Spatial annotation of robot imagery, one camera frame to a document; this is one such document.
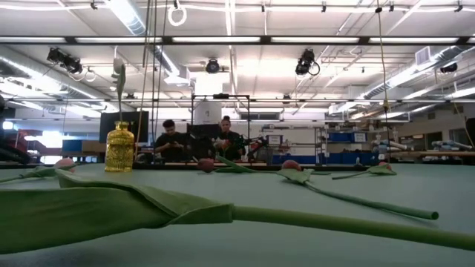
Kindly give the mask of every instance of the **spotlight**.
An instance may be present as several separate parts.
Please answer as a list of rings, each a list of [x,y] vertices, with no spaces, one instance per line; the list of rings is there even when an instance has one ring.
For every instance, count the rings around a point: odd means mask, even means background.
[[[313,66],[317,66],[318,71],[316,73],[311,73],[310,70]],[[315,62],[315,54],[313,53],[313,49],[306,49],[302,56],[298,59],[297,67],[295,68],[295,73],[298,76],[304,76],[307,73],[316,76],[320,73],[320,65]]]
[[[210,59],[206,64],[206,72],[210,74],[218,73],[220,71],[220,65],[217,63],[217,59]]]
[[[58,48],[51,48],[46,58],[49,62],[59,65],[72,74],[79,74],[82,72],[81,59],[75,59]]]
[[[285,93],[284,94],[284,97],[282,99],[291,99],[290,95],[288,93]],[[290,104],[290,102],[282,102],[282,104],[284,105],[288,105]]]
[[[134,93],[127,93],[125,99],[135,99]]]
[[[457,68],[459,68],[459,66],[457,65],[457,63],[453,63],[451,65],[448,65],[448,66],[445,66],[445,67],[441,67],[440,68],[440,72],[441,73],[453,73],[454,71],[457,70]]]

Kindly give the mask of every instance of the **computer screen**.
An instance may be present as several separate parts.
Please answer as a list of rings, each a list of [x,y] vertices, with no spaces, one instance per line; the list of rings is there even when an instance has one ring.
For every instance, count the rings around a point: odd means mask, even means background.
[[[128,130],[134,134],[135,142],[137,142],[140,112],[122,112],[122,120],[129,122]],[[119,121],[118,112],[101,114],[99,142],[107,142],[107,134],[116,128],[116,121]],[[148,111],[142,111],[142,123],[140,124],[140,138],[138,142],[148,142]]]

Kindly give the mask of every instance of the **gold vase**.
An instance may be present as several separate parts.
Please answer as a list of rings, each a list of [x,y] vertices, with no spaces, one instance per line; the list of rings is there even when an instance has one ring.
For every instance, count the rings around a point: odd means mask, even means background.
[[[132,171],[134,134],[127,130],[128,122],[116,122],[116,129],[107,134],[105,171]]]

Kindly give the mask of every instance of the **green table surface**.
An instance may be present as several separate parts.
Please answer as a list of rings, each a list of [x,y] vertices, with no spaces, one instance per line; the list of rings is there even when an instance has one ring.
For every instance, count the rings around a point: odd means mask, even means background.
[[[394,165],[393,169],[398,172],[394,177],[344,180],[312,177],[312,181],[322,189],[438,211],[440,218],[437,221],[417,220],[334,200],[282,182],[283,178],[275,174],[205,174],[199,171],[107,174],[103,169],[104,165],[100,164],[84,165],[76,168],[76,173],[151,185],[237,205],[475,234],[475,167],[470,166]],[[0,177],[26,171],[2,170]],[[0,185],[0,188],[14,189],[58,187],[55,179],[30,179]],[[401,240],[257,222],[172,225],[57,248],[0,255],[1,267],[450,265],[475,266],[475,253]]]

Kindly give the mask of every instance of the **woman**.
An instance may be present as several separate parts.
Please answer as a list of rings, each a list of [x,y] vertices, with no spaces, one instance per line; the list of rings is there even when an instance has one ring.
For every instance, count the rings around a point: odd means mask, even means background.
[[[243,154],[243,149],[236,147],[236,142],[240,135],[230,130],[231,121],[229,116],[224,116],[221,120],[220,141],[216,142],[217,152],[220,156],[224,156],[228,160],[239,160]]]

